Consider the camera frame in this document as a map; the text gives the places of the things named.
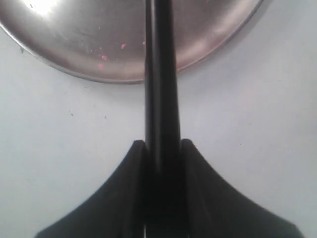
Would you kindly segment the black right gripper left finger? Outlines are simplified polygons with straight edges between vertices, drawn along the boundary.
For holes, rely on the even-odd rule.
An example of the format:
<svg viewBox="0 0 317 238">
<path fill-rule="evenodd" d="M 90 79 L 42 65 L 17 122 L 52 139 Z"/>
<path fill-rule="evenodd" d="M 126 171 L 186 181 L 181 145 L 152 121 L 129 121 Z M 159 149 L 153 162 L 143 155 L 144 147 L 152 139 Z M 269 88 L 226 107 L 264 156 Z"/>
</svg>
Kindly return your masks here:
<svg viewBox="0 0 317 238">
<path fill-rule="evenodd" d="M 38 238 L 142 238 L 145 144 L 134 141 L 109 179 Z"/>
</svg>

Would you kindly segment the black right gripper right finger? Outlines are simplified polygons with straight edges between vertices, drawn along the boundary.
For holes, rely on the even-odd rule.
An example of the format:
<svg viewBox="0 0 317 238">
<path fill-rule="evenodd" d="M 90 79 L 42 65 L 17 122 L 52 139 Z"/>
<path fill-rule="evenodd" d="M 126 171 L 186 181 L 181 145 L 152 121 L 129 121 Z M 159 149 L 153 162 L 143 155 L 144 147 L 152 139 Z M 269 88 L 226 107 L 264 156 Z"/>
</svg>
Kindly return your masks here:
<svg viewBox="0 0 317 238">
<path fill-rule="evenodd" d="M 259 206 L 226 182 L 194 143 L 182 140 L 189 236 L 192 238 L 301 238 L 293 223 Z"/>
</svg>

